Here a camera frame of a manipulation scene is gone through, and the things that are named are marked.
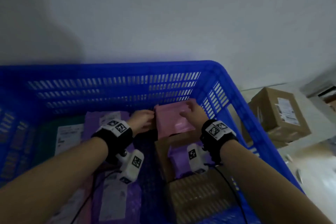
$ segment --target brown cardboard box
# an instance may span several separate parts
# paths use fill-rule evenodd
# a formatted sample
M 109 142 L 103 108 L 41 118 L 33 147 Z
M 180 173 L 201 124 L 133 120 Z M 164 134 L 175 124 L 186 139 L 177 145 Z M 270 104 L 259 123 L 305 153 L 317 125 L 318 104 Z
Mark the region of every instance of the brown cardboard box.
M 311 134 L 292 93 L 265 87 L 252 98 L 249 107 L 277 148 Z M 242 136 L 249 144 L 252 140 L 241 125 Z
M 192 130 L 155 141 L 155 150 L 161 175 L 166 182 L 175 180 L 174 167 L 168 158 L 169 147 L 180 147 L 195 143 L 200 140 L 200 136 L 200 132 Z
M 219 169 L 229 177 L 224 167 Z M 195 223 L 237 204 L 225 180 L 213 169 L 168 183 L 166 194 L 171 221 L 177 224 Z

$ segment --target white wall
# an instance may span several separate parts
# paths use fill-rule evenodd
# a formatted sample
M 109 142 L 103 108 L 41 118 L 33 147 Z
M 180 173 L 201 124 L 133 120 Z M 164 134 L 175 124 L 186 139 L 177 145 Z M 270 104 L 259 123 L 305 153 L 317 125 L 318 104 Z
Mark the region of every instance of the white wall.
M 0 64 L 220 62 L 241 89 L 335 62 L 335 0 L 0 0 Z

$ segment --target forearm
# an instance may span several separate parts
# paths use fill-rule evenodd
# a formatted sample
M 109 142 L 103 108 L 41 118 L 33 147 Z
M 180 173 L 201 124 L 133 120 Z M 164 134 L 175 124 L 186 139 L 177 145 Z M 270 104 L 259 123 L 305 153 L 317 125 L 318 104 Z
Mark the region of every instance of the forearm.
M 262 223 L 331 223 L 299 189 L 237 141 L 226 142 L 220 156 Z
M 107 154 L 106 143 L 91 138 L 8 183 L 0 189 L 0 223 L 44 224 Z

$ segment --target blue plastic basket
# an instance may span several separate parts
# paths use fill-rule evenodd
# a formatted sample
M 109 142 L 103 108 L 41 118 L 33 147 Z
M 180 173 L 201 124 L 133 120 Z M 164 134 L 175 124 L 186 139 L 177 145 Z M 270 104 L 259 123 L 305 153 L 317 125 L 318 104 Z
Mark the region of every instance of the blue plastic basket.
M 87 111 L 133 112 L 191 97 L 209 118 L 220 119 L 233 128 L 246 147 L 227 109 L 232 104 L 254 142 L 251 150 L 301 189 L 226 70 L 214 61 L 2 66 L 0 77 L 1 184 L 30 168 L 37 128 L 47 120 Z M 140 179 L 141 211 L 152 213 L 153 218 L 146 215 L 142 223 L 154 219 L 164 223 L 164 209 L 158 209 L 164 203 L 153 204 L 151 201 L 155 200 L 149 199 L 155 196 L 156 189 L 162 189 L 162 182 L 154 174 L 157 169 L 148 165 L 144 170 L 153 174 L 147 174 L 151 181 Z M 226 214 L 211 222 L 225 223 Z

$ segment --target black cable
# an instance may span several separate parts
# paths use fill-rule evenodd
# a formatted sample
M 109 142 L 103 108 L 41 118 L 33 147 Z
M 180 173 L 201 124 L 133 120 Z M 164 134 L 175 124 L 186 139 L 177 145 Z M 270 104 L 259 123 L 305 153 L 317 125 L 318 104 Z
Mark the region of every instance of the black cable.
M 238 204 L 238 206 L 239 206 L 239 208 L 240 208 L 240 210 L 241 210 L 241 213 L 243 214 L 245 223 L 248 224 L 247 219 L 246 219 L 246 216 L 245 216 L 245 212 L 244 212 L 243 207 L 242 207 L 242 204 L 241 204 L 241 201 L 240 201 L 240 199 L 238 198 L 238 196 L 237 196 L 236 192 L 234 191 L 234 189 L 231 187 L 231 184 L 229 183 L 229 181 L 225 178 L 225 176 L 222 174 L 222 172 L 221 172 L 215 165 L 210 165 L 210 164 L 205 164 L 205 165 L 206 165 L 206 166 L 210 166 L 210 167 L 215 168 L 215 170 L 216 170 L 217 172 L 219 172 L 219 174 L 220 174 L 220 175 L 223 177 L 223 179 L 226 181 L 226 183 L 228 184 L 230 190 L 232 191 L 232 193 L 233 193 L 233 195 L 234 195 L 234 197 L 235 197 L 235 199 L 236 199 L 236 201 L 237 201 L 237 204 Z
M 99 184 L 91 191 L 91 193 L 89 194 L 89 196 L 86 198 L 86 200 L 84 201 L 84 203 L 82 204 L 82 206 L 79 208 L 79 210 L 77 211 L 76 215 L 74 216 L 74 218 L 72 219 L 71 223 L 70 224 L 74 224 L 74 222 L 76 221 L 77 217 L 79 216 L 79 214 L 81 213 L 82 209 L 84 208 L 84 206 L 86 205 L 87 201 L 90 199 L 90 197 L 93 196 L 93 194 L 95 193 L 96 189 L 99 188 L 99 186 L 103 183 L 103 181 L 105 181 L 105 179 L 107 177 L 109 177 L 110 175 L 112 174 L 115 174 L 115 173 L 121 173 L 120 170 L 115 170 L 115 171 L 112 171 L 111 173 L 109 173 L 108 175 L 106 175 L 103 180 L 101 180 L 99 182 Z

